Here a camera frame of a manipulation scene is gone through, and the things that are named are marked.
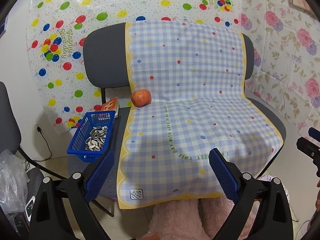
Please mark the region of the right hand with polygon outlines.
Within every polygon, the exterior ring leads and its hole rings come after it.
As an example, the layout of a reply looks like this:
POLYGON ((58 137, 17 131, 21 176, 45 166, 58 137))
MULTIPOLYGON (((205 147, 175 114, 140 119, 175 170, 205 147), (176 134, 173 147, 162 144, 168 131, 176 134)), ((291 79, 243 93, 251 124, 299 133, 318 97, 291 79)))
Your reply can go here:
POLYGON ((320 207, 319 206, 320 206, 320 190, 317 193, 317 199, 316 199, 316 202, 315 202, 316 211, 313 214, 313 216, 311 217, 311 220, 310 220, 310 222, 308 224, 308 229, 310 228, 311 224, 313 223, 313 221, 315 220, 316 216, 318 215, 318 213, 320 211, 320 207))

